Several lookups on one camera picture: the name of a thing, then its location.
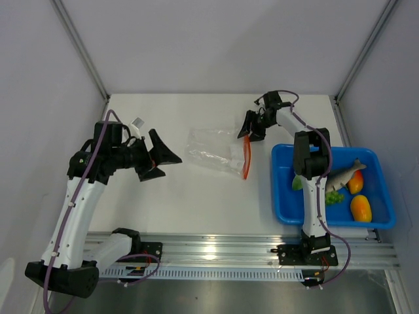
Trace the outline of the clear zip bag orange zipper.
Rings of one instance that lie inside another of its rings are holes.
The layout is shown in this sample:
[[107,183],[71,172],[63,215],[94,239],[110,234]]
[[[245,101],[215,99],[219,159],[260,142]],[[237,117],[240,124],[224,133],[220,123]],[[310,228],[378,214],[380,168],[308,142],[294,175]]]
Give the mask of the clear zip bag orange zipper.
[[251,165],[249,137],[237,137],[235,129],[191,129],[185,156],[193,164],[231,173],[246,180]]

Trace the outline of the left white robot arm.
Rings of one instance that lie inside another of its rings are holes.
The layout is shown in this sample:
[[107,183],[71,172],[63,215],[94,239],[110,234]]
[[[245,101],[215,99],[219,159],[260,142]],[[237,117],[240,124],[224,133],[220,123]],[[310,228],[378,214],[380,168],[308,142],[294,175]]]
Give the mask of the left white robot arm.
[[117,228],[98,248],[84,252],[94,211],[116,171],[133,169],[144,182],[164,177],[160,166],[182,162],[156,130],[149,131],[153,147],[148,149],[142,137],[129,136],[124,141],[122,134],[127,128],[117,121],[96,122],[93,138],[69,161],[67,191],[56,229],[41,259],[29,262],[25,270],[26,277],[46,292],[87,298],[100,273],[115,262],[150,261],[139,232],[127,228]]

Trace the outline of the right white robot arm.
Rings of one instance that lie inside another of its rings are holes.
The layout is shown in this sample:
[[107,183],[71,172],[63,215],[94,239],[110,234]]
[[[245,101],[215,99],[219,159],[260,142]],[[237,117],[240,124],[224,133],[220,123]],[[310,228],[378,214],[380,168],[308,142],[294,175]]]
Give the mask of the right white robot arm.
[[292,107],[266,109],[263,114],[248,110],[238,137],[264,139],[266,129],[279,125],[294,138],[293,169],[301,177],[304,223],[299,245],[300,259],[313,264],[331,250],[331,233],[325,219],[325,185],[333,163],[329,131],[308,125]]

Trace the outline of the grey toy fish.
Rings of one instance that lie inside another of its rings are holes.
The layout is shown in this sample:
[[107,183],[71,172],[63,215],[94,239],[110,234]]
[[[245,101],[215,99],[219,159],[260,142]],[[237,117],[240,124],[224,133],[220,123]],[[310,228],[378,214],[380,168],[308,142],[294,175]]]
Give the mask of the grey toy fish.
[[325,193],[338,191],[345,187],[350,179],[354,176],[356,171],[365,169],[367,166],[362,164],[359,159],[355,159],[351,167],[342,168],[337,171],[333,171],[331,175],[327,176],[327,182],[325,185]]

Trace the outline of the white toy cauliflower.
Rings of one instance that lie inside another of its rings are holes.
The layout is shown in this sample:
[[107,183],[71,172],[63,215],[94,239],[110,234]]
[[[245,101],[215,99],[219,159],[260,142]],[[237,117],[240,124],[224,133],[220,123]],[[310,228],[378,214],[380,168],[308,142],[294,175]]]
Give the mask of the white toy cauliflower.
[[293,191],[302,190],[302,177],[300,175],[295,175],[292,183],[291,188]]

